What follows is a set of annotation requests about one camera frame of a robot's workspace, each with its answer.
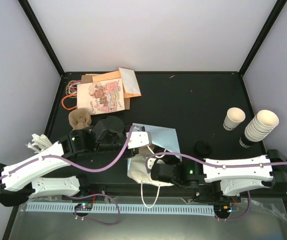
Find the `white wall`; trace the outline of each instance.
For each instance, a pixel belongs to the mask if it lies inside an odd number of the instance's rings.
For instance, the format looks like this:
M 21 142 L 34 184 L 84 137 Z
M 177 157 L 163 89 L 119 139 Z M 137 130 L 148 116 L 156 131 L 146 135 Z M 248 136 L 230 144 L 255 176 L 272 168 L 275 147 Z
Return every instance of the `white wall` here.
M 33 154 L 25 144 L 44 132 L 60 77 L 17 0 L 0 0 L 0 163 Z M 0 239 L 12 208 L 0 204 Z
M 245 74 L 255 111 L 269 109 L 279 126 L 264 141 L 266 148 L 287 156 L 287 3 Z
M 276 0 L 29 0 L 66 71 L 239 71 Z

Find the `black metal frame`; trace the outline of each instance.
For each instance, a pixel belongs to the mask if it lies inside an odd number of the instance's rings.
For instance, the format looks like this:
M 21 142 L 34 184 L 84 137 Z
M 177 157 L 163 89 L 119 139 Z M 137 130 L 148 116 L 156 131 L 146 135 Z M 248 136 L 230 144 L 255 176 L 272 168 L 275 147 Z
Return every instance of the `black metal frame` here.
M 23 11 L 25 12 L 25 14 L 27 15 L 27 18 L 29 19 L 32 27 L 34 28 L 36 34 L 38 35 L 41 43 L 43 44 L 46 52 L 48 53 L 51 61 L 53 62 L 55 68 L 57 69 L 59 75 L 61 76 L 61 81 L 59 83 L 59 86 L 58 86 L 58 90 L 57 90 L 57 93 L 56 93 L 56 96 L 55 96 L 55 101 L 52 105 L 52 109 L 51 109 L 51 112 L 50 112 L 50 116 L 49 116 L 49 119 L 48 119 L 48 122 L 47 122 L 47 125 L 46 125 L 46 128 L 45 128 L 45 134 L 48 135 L 50 132 L 51 132 L 51 129 L 53 127 L 53 122 L 54 122 L 54 118 L 56 116 L 56 112 L 58 110 L 58 106 L 59 106 L 59 101 L 60 101 L 60 94 L 62 92 L 62 90 L 64 89 L 65 87 L 65 81 L 67 79 L 67 75 L 68 74 L 72 74 L 71 72 L 65 72 L 63 67 L 61 66 L 50 42 L 48 41 L 47 39 L 47 36 L 45 34 L 45 32 L 43 31 L 36 15 L 34 14 L 34 11 L 33 9 L 31 8 L 30 4 L 29 4 L 29 1 L 28 0 L 18 0 L 18 2 L 20 3 Z M 243 87 L 244 87 L 244 92 L 247 93 L 247 90 L 246 90 L 246 86 L 244 84 L 244 80 L 243 80 L 243 76 L 244 74 L 246 73 L 247 69 L 249 68 L 251 62 L 253 61 L 254 57 L 256 56 L 259 48 L 261 47 L 262 43 L 264 42 L 266 36 L 268 35 L 270 29 L 272 28 L 272 26 L 274 25 L 276 19 L 278 18 L 280 12 L 282 11 L 283 7 L 285 6 L 287 0 L 277 0 L 272 11 L 270 12 L 265 24 L 263 25 L 258 37 L 256 38 L 250 52 L 248 53 L 244 63 L 242 64 L 238 74 L 239 74 L 239 78 L 240 78 L 240 81 L 242 82 L 243 84 Z M 249 104 L 249 108 L 251 109 L 251 113 L 253 116 L 255 116 L 254 112 L 253 112 L 253 109 L 252 109 L 252 106 L 251 106 L 251 102 L 250 102 L 250 99 L 249 99 L 249 96 L 248 94 L 246 95 L 247 97 L 247 101 L 248 101 L 248 104 Z M 261 146 L 263 149 L 265 149 L 265 146 L 263 143 L 261 143 Z M 286 209 L 286 212 L 287 212 L 287 194 L 274 194 L 274 195 L 271 195 L 271 194 L 265 194 L 265 193 L 256 193 L 253 195 L 254 198 L 282 198 L 283 200 L 283 203 L 284 203 L 284 206 L 285 206 L 285 209 Z M 5 229 L 5 232 L 4 232 L 4 235 L 3 235 L 3 240 L 7 240 L 9 239 L 10 237 L 10 234 L 11 234 L 11 230 L 13 228 L 13 225 L 14 225 L 14 222 L 15 222 L 15 219 L 16 219 L 16 215 L 17 215 L 17 212 L 18 212 L 18 209 L 19 207 L 18 206 L 15 206 L 13 207 L 12 209 L 12 212 L 11 212 L 11 215 L 10 215 L 10 218 L 9 218 L 9 221 L 8 221 L 8 224 L 6 226 L 6 229 Z

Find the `orange envelope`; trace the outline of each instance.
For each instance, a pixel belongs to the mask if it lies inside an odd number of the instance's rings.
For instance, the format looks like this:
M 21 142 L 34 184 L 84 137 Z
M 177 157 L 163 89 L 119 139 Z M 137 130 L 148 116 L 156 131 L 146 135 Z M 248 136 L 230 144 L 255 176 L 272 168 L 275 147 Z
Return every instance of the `orange envelope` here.
M 125 99 L 133 98 L 133 97 L 140 97 L 142 95 L 140 92 L 140 88 L 138 85 L 135 71 L 132 69 L 119 67 L 118 71 L 112 71 L 112 72 L 92 76 L 92 80 L 94 82 L 100 82 L 100 81 L 111 80 L 111 79 L 120 79 L 120 78 L 122 78 L 123 97 Z

